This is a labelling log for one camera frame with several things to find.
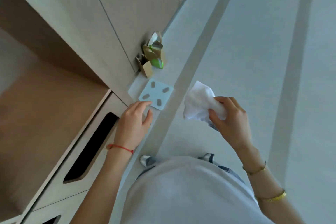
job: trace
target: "forearm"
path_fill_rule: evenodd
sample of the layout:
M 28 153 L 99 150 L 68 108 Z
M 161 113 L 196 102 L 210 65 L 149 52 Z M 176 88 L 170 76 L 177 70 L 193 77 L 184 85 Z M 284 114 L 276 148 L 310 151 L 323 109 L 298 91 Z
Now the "forearm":
M 264 166 L 264 160 L 261 158 L 259 151 L 254 147 L 239 150 L 237 151 L 237 155 L 244 168 L 249 172 L 257 172 Z M 254 175 L 248 174 L 248 177 L 253 192 L 258 198 L 273 198 L 283 192 L 283 188 L 278 184 L 268 168 Z M 258 201 L 258 203 L 263 214 L 275 223 L 304 223 L 287 198 L 273 202 Z
M 97 178 L 89 189 L 71 224 L 108 223 L 118 193 L 121 176 L 131 153 L 120 148 L 108 151 Z

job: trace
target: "small cardboard box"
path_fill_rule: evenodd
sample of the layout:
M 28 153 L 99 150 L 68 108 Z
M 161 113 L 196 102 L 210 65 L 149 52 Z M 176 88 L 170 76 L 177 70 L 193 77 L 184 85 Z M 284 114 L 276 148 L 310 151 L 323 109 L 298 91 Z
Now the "small cardboard box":
M 141 72 L 146 76 L 146 78 L 150 78 L 153 75 L 151 62 L 146 59 L 143 54 L 138 54 L 136 56 L 136 60 L 138 61 Z
M 142 49 L 145 57 L 150 60 L 153 66 L 163 69 L 166 63 L 166 56 L 160 32 L 155 31 L 148 43 L 142 46 Z

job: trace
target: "white cloth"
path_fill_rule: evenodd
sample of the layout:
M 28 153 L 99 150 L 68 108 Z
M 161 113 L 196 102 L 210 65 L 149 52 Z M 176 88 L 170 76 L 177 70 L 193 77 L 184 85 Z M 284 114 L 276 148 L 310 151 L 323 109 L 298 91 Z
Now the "white cloth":
M 143 174 L 129 189 L 120 224 L 273 223 L 251 190 L 212 163 L 173 157 Z
M 212 122 L 209 119 L 209 109 L 213 109 L 221 120 L 225 120 L 226 111 L 222 104 L 214 100 L 212 89 L 203 83 L 196 81 L 184 99 L 183 118 Z

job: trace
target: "white t-shirt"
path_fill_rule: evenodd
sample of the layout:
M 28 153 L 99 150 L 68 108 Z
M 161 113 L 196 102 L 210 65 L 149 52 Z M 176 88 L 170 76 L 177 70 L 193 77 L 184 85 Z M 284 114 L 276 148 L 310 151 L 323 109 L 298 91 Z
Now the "white t-shirt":
M 273 223 L 250 189 L 212 163 L 173 157 L 129 189 L 121 224 Z

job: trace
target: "gold bracelet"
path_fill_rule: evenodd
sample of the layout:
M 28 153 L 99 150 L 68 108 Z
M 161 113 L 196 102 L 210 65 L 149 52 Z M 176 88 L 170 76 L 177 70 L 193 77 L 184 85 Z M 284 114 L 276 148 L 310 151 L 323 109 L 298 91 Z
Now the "gold bracelet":
M 251 172 L 246 171 L 246 169 L 245 169 L 244 167 L 243 167 L 243 169 L 244 169 L 245 172 L 247 172 L 249 175 L 255 175 L 255 174 L 257 174 L 258 172 L 260 172 L 260 171 L 264 171 L 264 170 L 266 169 L 266 161 L 265 161 L 265 165 L 264 165 L 262 168 L 260 168 L 260 170 L 258 170 L 257 172 L 251 173 Z
M 272 198 L 259 198 L 259 197 L 256 197 L 256 196 L 254 196 L 254 197 L 258 201 L 274 202 L 274 201 L 278 201 L 280 199 L 283 199 L 285 196 L 287 196 L 287 194 L 286 194 L 285 190 L 283 190 L 280 195 L 278 195 L 276 197 L 272 197 Z

